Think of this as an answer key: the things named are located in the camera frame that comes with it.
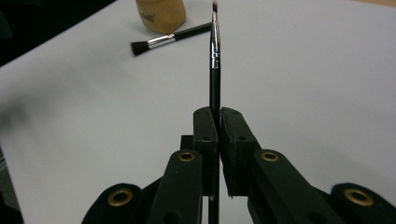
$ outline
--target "white surface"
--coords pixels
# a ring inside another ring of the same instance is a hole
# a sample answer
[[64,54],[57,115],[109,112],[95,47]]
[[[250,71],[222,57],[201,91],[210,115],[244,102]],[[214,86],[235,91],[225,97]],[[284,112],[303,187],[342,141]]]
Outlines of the white surface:
[[[185,0],[190,28],[211,1]],[[354,182],[396,204],[396,8],[219,2],[222,105],[325,191]],[[209,34],[138,57],[154,36],[119,0],[0,68],[0,142],[27,224],[80,223],[106,188],[163,174],[208,105]],[[221,223],[251,223],[221,186]]]

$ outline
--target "fine tip brush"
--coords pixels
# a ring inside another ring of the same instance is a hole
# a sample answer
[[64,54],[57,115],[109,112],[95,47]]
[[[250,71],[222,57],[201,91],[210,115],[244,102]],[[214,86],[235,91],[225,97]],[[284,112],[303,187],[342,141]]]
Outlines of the fine tip brush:
[[134,53],[134,56],[137,56],[150,49],[155,49],[159,46],[182,40],[193,35],[199,35],[204,32],[208,32],[210,31],[211,27],[212,22],[209,22],[171,35],[160,36],[154,39],[150,39],[148,41],[133,42],[131,43],[132,52]]

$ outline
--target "black brush handle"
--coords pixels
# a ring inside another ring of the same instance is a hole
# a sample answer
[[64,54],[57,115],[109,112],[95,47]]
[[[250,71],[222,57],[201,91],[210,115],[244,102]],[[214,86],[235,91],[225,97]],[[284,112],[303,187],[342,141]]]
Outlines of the black brush handle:
[[192,27],[188,30],[177,32],[175,33],[175,40],[178,41],[193,35],[199,35],[204,32],[208,32],[211,27],[212,27],[212,22],[209,22],[200,26]]

